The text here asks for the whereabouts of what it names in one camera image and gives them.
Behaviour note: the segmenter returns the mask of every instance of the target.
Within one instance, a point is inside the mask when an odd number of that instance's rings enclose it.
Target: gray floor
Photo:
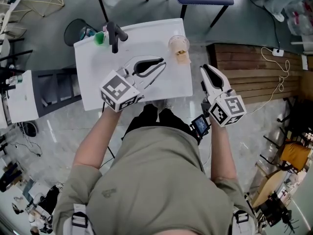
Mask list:
[[[177,0],[103,0],[111,21],[120,26],[177,18],[181,5]],[[249,0],[234,0],[217,24],[209,31],[209,25],[221,6],[191,5],[187,7],[184,27],[186,36],[192,43],[237,43],[276,47],[274,25],[270,15],[253,5]],[[27,28],[25,42],[17,45],[17,50],[34,49],[25,67],[22,59],[21,69],[48,70],[60,69],[75,63],[74,49],[63,41],[66,26],[76,18],[82,18],[95,28],[101,29],[105,23],[98,0],[64,0],[65,6],[47,16],[40,17],[28,13],[21,24]],[[58,9],[52,5],[50,11]],[[276,22],[280,46],[284,50],[302,52],[302,47],[291,46],[292,37],[286,22]]]
[[[191,71],[193,81],[193,96],[185,98],[175,98],[169,100],[168,104],[172,107],[175,115],[190,124],[191,121],[199,116],[201,112],[201,101],[204,93],[201,89],[201,74],[199,66],[207,63],[207,54],[204,46],[192,46],[190,49]],[[262,104],[247,105],[250,113]],[[121,137],[131,120],[142,110],[143,104],[139,103],[126,108],[121,116],[118,127],[116,128],[110,148],[113,153],[117,153],[121,145]],[[229,126],[229,138],[232,154],[236,163],[238,178],[244,191],[248,191],[251,182],[256,174],[255,163],[259,160],[259,154],[271,157],[275,152],[273,145],[267,142],[263,135],[267,135],[274,140],[280,139],[279,126],[276,121],[284,115],[286,104],[283,100],[274,100],[268,103],[259,111],[246,115],[238,124]],[[46,181],[49,185],[54,182],[64,182],[71,169],[74,154],[80,142],[91,130],[98,120],[101,109],[84,111],[82,101],[73,103],[67,107],[59,109],[51,114],[41,117],[36,121],[39,129],[37,137],[30,138],[31,142],[37,143],[43,155],[37,157],[30,153],[28,148],[20,144],[26,144],[30,150],[40,153],[36,145],[31,147],[27,140],[23,138],[19,130],[13,130],[8,137],[10,145],[7,148],[8,154],[16,158],[25,169],[25,173],[31,175],[35,180]],[[210,177],[211,160],[210,157],[211,135],[204,137],[200,144],[201,160],[208,177]],[[107,152],[104,162],[111,159]],[[105,173],[112,161],[101,168]]]

